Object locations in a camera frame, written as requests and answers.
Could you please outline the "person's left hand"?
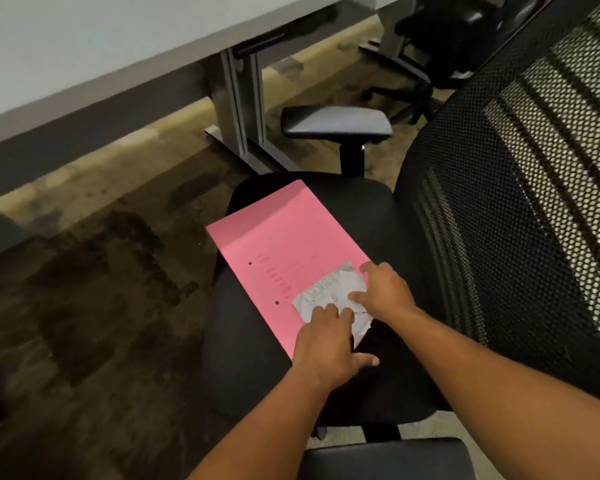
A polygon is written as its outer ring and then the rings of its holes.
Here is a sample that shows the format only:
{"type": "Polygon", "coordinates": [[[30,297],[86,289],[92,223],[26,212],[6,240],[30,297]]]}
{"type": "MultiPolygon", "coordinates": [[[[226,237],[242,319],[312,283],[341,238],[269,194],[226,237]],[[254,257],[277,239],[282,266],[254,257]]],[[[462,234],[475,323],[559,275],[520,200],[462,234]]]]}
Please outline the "person's left hand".
{"type": "Polygon", "coordinates": [[[351,364],[353,321],[351,309],[339,312],[328,304],[316,307],[311,322],[298,332],[291,371],[316,393],[327,395],[361,370],[351,364]]]}

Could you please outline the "person's right hand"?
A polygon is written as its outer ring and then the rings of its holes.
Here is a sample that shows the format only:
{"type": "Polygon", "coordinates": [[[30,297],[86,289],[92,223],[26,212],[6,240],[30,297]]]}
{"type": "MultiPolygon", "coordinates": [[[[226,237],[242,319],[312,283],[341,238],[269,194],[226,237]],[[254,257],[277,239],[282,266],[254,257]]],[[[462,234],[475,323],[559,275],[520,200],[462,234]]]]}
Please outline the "person's right hand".
{"type": "Polygon", "coordinates": [[[364,308],[373,318],[392,328],[420,313],[407,282],[386,262],[368,261],[360,266],[367,290],[376,294],[376,308],[364,308]]]}

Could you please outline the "white paper receipt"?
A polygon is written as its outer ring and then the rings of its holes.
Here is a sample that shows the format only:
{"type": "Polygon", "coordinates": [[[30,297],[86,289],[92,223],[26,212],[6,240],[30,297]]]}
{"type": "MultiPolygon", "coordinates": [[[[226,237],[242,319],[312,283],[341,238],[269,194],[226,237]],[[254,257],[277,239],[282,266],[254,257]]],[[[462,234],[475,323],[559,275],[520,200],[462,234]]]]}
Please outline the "white paper receipt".
{"type": "Polygon", "coordinates": [[[349,294],[367,290],[367,282],[363,275],[354,270],[351,262],[347,262],[300,293],[293,301],[293,306],[304,323],[311,322],[313,310],[317,306],[325,308],[332,303],[339,312],[345,308],[351,309],[354,314],[351,334],[353,348],[356,349],[370,329],[374,318],[362,305],[350,300],[349,294]]]}

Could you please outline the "person's right forearm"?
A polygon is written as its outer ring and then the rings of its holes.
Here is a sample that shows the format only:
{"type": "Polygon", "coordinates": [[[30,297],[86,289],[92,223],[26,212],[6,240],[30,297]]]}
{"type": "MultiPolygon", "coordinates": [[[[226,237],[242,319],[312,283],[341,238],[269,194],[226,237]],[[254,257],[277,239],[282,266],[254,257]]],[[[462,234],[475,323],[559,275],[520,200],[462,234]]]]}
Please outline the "person's right forearm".
{"type": "Polygon", "coordinates": [[[507,480],[600,480],[600,400],[416,307],[374,312],[412,350],[507,480]]]}

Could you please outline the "person's left forearm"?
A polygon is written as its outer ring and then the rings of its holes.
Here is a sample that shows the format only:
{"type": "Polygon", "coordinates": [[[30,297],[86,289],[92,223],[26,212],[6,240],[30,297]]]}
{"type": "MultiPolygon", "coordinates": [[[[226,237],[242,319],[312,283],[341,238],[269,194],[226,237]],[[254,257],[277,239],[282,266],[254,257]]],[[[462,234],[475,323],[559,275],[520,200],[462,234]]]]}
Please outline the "person's left forearm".
{"type": "Polygon", "coordinates": [[[328,395],[345,377],[293,366],[187,480],[295,480],[328,395]]]}

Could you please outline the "pink paper folder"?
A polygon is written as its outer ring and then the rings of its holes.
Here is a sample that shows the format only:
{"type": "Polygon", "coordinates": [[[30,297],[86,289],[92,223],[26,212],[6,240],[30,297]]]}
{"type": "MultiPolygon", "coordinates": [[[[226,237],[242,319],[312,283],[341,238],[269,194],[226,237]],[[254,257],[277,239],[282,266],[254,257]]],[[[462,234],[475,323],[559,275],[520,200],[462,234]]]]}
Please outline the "pink paper folder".
{"type": "Polygon", "coordinates": [[[295,298],[339,266],[368,256],[296,180],[208,225],[207,231],[286,354],[305,324],[295,298]]]}

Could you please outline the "black mesh office chair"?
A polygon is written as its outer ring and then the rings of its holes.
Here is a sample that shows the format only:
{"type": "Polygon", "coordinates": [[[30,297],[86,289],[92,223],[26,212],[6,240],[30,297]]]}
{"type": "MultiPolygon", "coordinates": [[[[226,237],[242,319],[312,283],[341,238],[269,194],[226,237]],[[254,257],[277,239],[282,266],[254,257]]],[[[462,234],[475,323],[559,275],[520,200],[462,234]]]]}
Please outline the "black mesh office chair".
{"type": "MultiPolygon", "coordinates": [[[[600,0],[552,0],[443,104],[393,191],[320,172],[252,177],[227,215],[301,180],[416,303],[600,399],[600,0]]],[[[219,252],[202,371],[238,421],[291,366],[219,252]]]]}

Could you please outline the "white desk with grey legs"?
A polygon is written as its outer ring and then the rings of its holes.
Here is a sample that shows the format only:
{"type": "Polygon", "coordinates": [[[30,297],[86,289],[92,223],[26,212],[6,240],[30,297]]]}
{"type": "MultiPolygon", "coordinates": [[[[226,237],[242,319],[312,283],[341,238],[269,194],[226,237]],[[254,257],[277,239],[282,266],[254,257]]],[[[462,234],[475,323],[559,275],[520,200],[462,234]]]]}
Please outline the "white desk with grey legs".
{"type": "Polygon", "coordinates": [[[0,196],[207,95],[200,62],[332,4],[0,0],[0,196]]]}

